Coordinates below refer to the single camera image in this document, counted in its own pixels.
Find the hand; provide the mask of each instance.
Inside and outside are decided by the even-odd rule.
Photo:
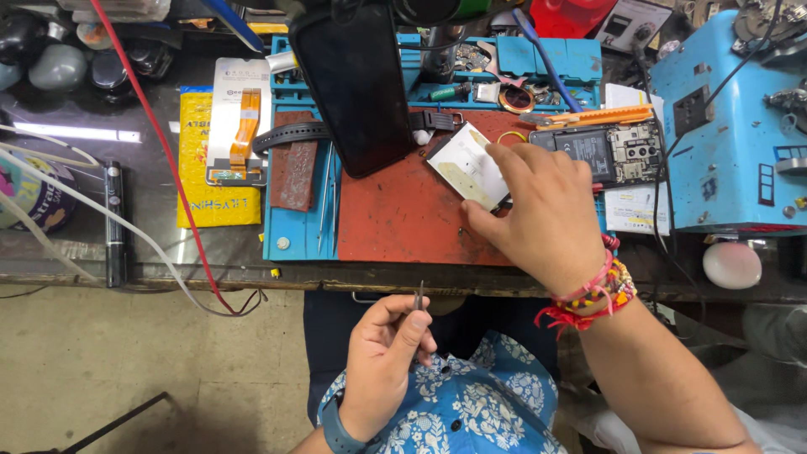
[[[429,299],[424,297],[423,308],[427,307]],[[414,309],[414,296],[387,296],[367,310],[350,334],[339,417],[358,441],[370,441],[398,410],[415,352],[421,364],[432,365],[431,354],[437,350],[428,328],[432,317]]]
[[[513,208],[498,218],[465,200],[471,228],[555,295],[583,287],[605,263],[591,168],[536,145],[485,150],[504,176]]]

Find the black pen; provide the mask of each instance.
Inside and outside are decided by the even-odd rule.
[[[123,217],[123,175],[120,162],[107,161],[104,187],[107,209]],[[126,240],[123,226],[107,217],[107,288],[118,288],[126,283]]]

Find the black phone screen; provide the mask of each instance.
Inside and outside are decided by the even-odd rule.
[[[366,4],[345,25],[330,8],[291,25],[289,41],[345,172],[366,176],[404,158],[412,133],[390,7]]]

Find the concrete floor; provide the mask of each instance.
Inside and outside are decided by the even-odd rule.
[[[0,286],[0,296],[30,289]],[[250,293],[226,297],[237,307]],[[82,454],[288,452],[312,429],[303,293],[266,294],[238,319],[207,315],[181,292],[46,288],[0,300],[0,451],[66,448],[165,390],[174,404]]]

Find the white cable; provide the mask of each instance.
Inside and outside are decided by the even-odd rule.
[[[185,294],[188,296],[188,298],[190,298],[190,300],[194,303],[194,305],[196,307],[200,308],[201,310],[203,310],[203,311],[205,311],[205,312],[207,312],[209,314],[212,314],[212,315],[218,315],[219,317],[243,317],[245,315],[249,315],[249,313],[254,311],[255,308],[258,306],[258,305],[254,305],[250,310],[248,310],[248,311],[246,311],[244,313],[240,313],[240,314],[221,313],[221,312],[217,312],[215,310],[212,310],[212,309],[204,307],[201,303],[199,303],[199,301],[196,300],[196,297],[193,295],[193,293],[190,292],[190,289],[188,289],[187,285],[185,285],[185,281],[182,280],[182,276],[179,274],[179,271],[177,271],[177,268],[174,267],[174,264],[171,263],[171,259],[168,258],[168,255],[165,253],[165,251],[149,235],[147,235],[142,230],[138,229],[137,227],[135,227],[134,225],[132,225],[131,223],[129,223],[128,221],[126,221],[122,217],[120,217],[120,216],[114,214],[113,212],[109,211],[108,209],[104,208],[101,204],[98,204],[98,203],[94,202],[92,199],[90,199],[87,196],[83,195],[82,193],[72,189],[71,187],[63,184],[59,180],[57,180],[55,178],[52,178],[50,175],[45,174],[44,172],[41,172],[41,171],[35,169],[33,166],[31,166],[27,162],[25,162],[25,161],[23,161],[21,159],[18,159],[15,156],[12,156],[11,153],[9,153],[8,151],[6,151],[6,150],[4,150],[2,148],[0,148],[0,156],[2,156],[4,159],[8,160],[8,162],[11,162],[11,163],[15,164],[17,167],[19,167],[20,170],[24,170],[30,176],[32,176],[32,177],[34,177],[36,179],[45,181],[46,183],[51,183],[53,186],[58,187],[62,191],[67,192],[68,194],[75,197],[76,200],[80,200],[81,202],[84,202],[85,204],[88,204],[89,206],[91,206],[96,211],[98,211],[100,213],[103,213],[105,216],[110,217],[113,221],[117,221],[123,227],[126,227],[127,229],[131,230],[138,237],[143,238],[143,240],[146,241],[148,243],[148,245],[151,246],[157,252],[157,254],[160,256],[160,259],[162,259],[162,261],[168,267],[168,270],[171,272],[171,275],[174,277],[174,279],[177,280],[177,283],[179,284],[179,287],[182,288],[182,291],[185,292]]]
[[[36,224],[36,222],[28,216],[28,213],[25,212],[22,208],[20,208],[14,201],[2,191],[0,191],[0,205],[5,207],[8,211],[11,212],[17,219],[21,220],[23,224],[28,227],[28,230],[31,230],[31,233],[34,234],[37,240],[39,240],[40,244],[45,247],[45,249],[49,250],[51,254],[53,254],[56,259],[62,262],[67,268],[74,270],[77,272],[81,277],[84,279],[89,280],[90,282],[97,283],[98,278],[91,275],[87,271],[82,270],[73,260],[68,259],[61,251],[50,241],[50,238],[45,236],[45,233],[42,229]]]
[[[78,153],[79,155],[83,156],[89,162],[74,161],[73,159],[60,158],[58,156],[53,156],[52,154],[41,153],[39,151],[34,151],[32,149],[27,149],[27,148],[19,147],[17,145],[9,145],[9,144],[0,142],[0,146],[5,148],[5,149],[11,149],[11,150],[14,150],[14,151],[19,151],[20,153],[30,154],[31,156],[37,156],[39,158],[48,159],[50,161],[63,162],[64,164],[72,164],[74,166],[79,166],[79,167],[88,167],[90,169],[100,167],[100,164],[98,164],[98,161],[96,161],[95,158],[90,156],[85,151],[83,151],[81,149],[78,149],[78,148],[68,144],[67,142],[63,142],[63,141],[60,141],[59,139],[54,139],[53,137],[45,136],[43,134],[37,134],[36,132],[30,132],[30,131],[25,131],[24,129],[12,128],[11,126],[6,126],[5,124],[0,124],[0,129],[5,130],[5,131],[16,132],[18,134],[25,134],[25,135],[28,135],[28,136],[31,136],[31,137],[36,137],[36,138],[42,139],[44,141],[52,142],[52,143],[54,143],[56,145],[61,145],[61,146],[65,147],[66,149],[74,151],[74,152]]]

